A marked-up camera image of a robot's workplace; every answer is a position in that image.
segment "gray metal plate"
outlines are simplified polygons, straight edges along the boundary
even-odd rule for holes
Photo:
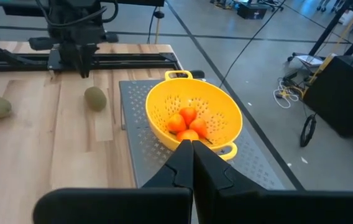
[[[121,101],[138,187],[143,186],[172,155],[172,151],[154,136],[146,119],[146,95],[159,82],[160,80],[120,82]],[[285,189],[246,129],[243,128],[234,142],[239,150],[229,163],[236,170],[266,189]]]

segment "colander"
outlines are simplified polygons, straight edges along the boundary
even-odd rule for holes
[[[184,73],[188,78],[171,78],[173,73]],[[168,71],[165,81],[155,85],[146,98],[146,114],[154,135],[171,150],[180,144],[175,135],[169,133],[167,121],[171,115],[184,107],[194,107],[198,117],[207,124],[208,140],[200,139],[212,151],[225,147],[231,151],[220,155],[225,161],[237,154],[233,141],[238,137],[243,118],[239,107],[232,98],[220,88],[201,80],[193,79],[189,71]]]

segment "wooden surface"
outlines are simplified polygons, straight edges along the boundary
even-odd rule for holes
[[[0,42],[34,53],[27,43]],[[169,45],[103,44],[100,53],[172,52]],[[0,96],[13,114],[0,119],[0,224],[32,223],[36,201],[62,187],[135,187],[127,134],[121,130],[120,80],[159,79],[165,70],[0,73]],[[84,91],[98,86],[108,107],[90,111]]]

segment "colander handle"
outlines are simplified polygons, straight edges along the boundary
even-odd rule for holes
[[[219,156],[221,159],[228,161],[228,160],[233,159],[237,155],[237,146],[233,142],[227,144],[226,146],[230,146],[232,150],[227,154],[223,154],[223,155],[219,155]]]
[[[165,81],[172,79],[170,77],[170,75],[171,74],[175,74],[175,73],[184,73],[184,74],[188,75],[189,79],[193,79],[193,75],[189,71],[186,71],[186,70],[174,70],[174,71],[166,71],[165,72],[165,74],[164,74]]]

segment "workshop floor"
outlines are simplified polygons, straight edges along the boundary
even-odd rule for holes
[[[216,73],[225,75],[249,39],[272,15],[268,11],[263,20],[244,20],[235,11],[214,7],[209,0],[168,2],[162,8],[165,18],[161,20],[159,42],[173,47],[185,69],[203,70],[217,85],[221,79]],[[272,96],[277,78],[287,70],[301,67],[295,61],[286,67],[287,57],[292,52],[309,52],[334,16],[329,12],[334,1],[324,13],[316,11],[318,2],[286,0],[285,10],[277,12],[259,32],[226,80],[247,108],[245,128],[287,188],[301,185],[313,190],[353,190],[353,139],[340,138],[318,118],[313,139],[306,148],[300,148],[298,137],[306,118],[302,103],[293,102],[291,108],[283,109]],[[118,17],[106,24],[106,30],[118,32],[122,43],[146,43],[154,8],[119,7]],[[111,12],[109,6],[105,17]],[[1,40],[46,36],[45,28],[42,18],[9,17],[0,8]],[[336,42],[344,28],[338,25],[329,41]],[[320,54],[327,55],[333,47],[334,44],[327,44]],[[336,53],[348,47],[349,44],[341,44]]]

